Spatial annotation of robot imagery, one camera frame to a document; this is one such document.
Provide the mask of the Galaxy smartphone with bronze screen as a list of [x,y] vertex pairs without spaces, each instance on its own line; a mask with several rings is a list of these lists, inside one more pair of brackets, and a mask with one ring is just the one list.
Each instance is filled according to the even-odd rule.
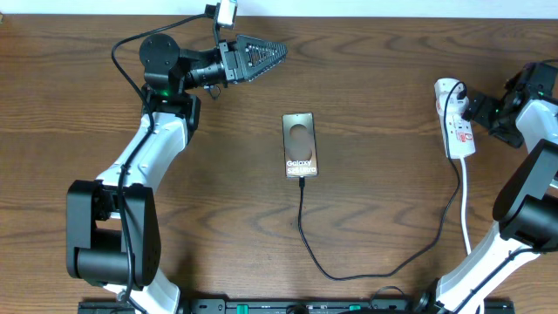
[[284,114],[282,134],[286,177],[318,176],[313,113]]

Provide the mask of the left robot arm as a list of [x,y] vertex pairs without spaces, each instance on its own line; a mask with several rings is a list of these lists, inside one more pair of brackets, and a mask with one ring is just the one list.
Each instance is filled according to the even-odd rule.
[[80,313],[188,313],[189,302],[160,269],[154,195],[196,131],[196,87],[249,82],[285,60],[285,44],[237,36],[205,51],[181,49],[166,34],[139,48],[146,107],[137,133],[93,181],[74,181],[66,195],[66,267],[70,276],[116,295],[78,304]]

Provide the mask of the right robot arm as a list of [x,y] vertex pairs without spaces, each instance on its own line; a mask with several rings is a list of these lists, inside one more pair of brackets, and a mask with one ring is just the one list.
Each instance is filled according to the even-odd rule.
[[411,308],[413,313],[480,313],[484,301],[519,267],[557,250],[557,79],[554,59],[527,63],[505,84],[501,98],[468,92],[463,82],[441,78],[436,107],[446,156],[464,160],[474,151],[471,124],[527,158],[499,192],[493,224],[466,258],[435,280]]

